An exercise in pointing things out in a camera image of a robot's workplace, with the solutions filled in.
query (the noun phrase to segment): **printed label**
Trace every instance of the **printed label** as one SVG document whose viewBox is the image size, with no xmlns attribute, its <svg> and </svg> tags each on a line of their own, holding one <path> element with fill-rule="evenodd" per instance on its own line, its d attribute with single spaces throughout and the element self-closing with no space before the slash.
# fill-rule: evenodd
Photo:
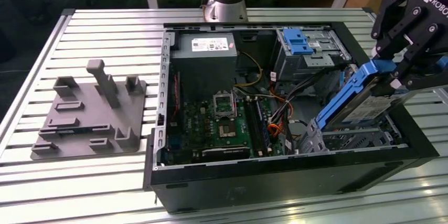
<svg viewBox="0 0 448 224">
<path fill-rule="evenodd" d="M 277 81 L 277 73 L 270 72 L 270 81 Z"/>
<path fill-rule="evenodd" d="M 193 52 L 228 51 L 229 44 L 226 38 L 200 38 L 190 41 L 190 49 Z"/>
<path fill-rule="evenodd" d="M 309 47 L 320 47 L 318 42 L 309 42 L 308 45 Z"/>
<path fill-rule="evenodd" d="M 289 150 L 292 150 L 292 144 L 286 139 L 285 139 L 285 146 L 288 147 Z"/>
<path fill-rule="evenodd" d="M 361 121 L 373 120 L 390 107 L 390 103 L 402 95 L 404 94 L 394 94 L 390 97 L 368 97 L 345 117 L 342 122 L 356 124 Z"/>
</svg>

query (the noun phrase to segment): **power supply label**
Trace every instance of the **power supply label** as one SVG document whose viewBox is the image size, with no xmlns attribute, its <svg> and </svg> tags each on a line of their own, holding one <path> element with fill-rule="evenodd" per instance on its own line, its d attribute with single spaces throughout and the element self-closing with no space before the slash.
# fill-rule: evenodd
<svg viewBox="0 0 448 224">
<path fill-rule="evenodd" d="M 193 52 L 226 51 L 229 44 L 226 38 L 197 38 L 190 41 L 190 49 Z"/>
</svg>

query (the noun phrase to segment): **ram slot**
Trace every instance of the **ram slot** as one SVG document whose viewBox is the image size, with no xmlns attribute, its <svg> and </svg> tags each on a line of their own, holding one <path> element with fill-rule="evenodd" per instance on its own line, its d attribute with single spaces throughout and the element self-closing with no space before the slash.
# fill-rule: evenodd
<svg viewBox="0 0 448 224">
<path fill-rule="evenodd" d="M 264 142 L 262 121 L 260 120 L 257 101 L 245 100 L 244 111 L 254 156 L 262 157 L 268 152 L 268 147 Z"/>
</svg>

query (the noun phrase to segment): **yellow wire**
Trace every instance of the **yellow wire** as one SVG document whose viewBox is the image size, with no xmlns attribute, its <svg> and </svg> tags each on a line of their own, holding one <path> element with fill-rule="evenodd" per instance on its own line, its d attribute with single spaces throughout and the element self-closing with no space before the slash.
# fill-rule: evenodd
<svg viewBox="0 0 448 224">
<path fill-rule="evenodd" d="M 257 65 L 258 67 L 258 78 L 254 82 L 250 82 L 250 83 L 241 83 L 241 84 L 234 84 L 236 87 L 246 87 L 246 86 L 252 86 L 253 84 L 256 84 L 260 80 L 261 80 L 261 77 L 262 77 L 262 69 L 260 67 L 260 64 L 257 63 L 257 61 L 254 60 L 254 58 L 245 52 L 240 52 L 242 53 L 246 57 L 249 57 L 249 59 L 254 62 L 254 64 Z"/>
</svg>

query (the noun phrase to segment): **blue plastic tab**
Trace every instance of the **blue plastic tab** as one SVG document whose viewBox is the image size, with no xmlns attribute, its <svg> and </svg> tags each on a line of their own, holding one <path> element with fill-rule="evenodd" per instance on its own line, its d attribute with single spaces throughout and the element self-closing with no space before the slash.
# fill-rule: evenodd
<svg viewBox="0 0 448 224">
<path fill-rule="evenodd" d="M 437 66 L 440 69 L 445 69 L 448 66 L 448 56 L 442 56 L 440 60 L 437 61 Z"/>
<path fill-rule="evenodd" d="M 300 29 L 284 29 L 284 39 L 293 55 L 310 55 L 314 50 L 308 46 L 306 37 Z"/>
<path fill-rule="evenodd" d="M 345 101 L 353 98 L 365 87 L 365 80 L 377 74 L 392 72 L 396 68 L 396 64 L 390 60 L 370 60 L 366 62 L 357 72 L 352 75 L 345 86 L 337 95 L 330 99 L 328 105 L 318 113 L 316 122 L 318 128 L 322 130 L 326 126 L 328 119 L 333 116 L 341 106 L 345 106 Z"/>
</svg>

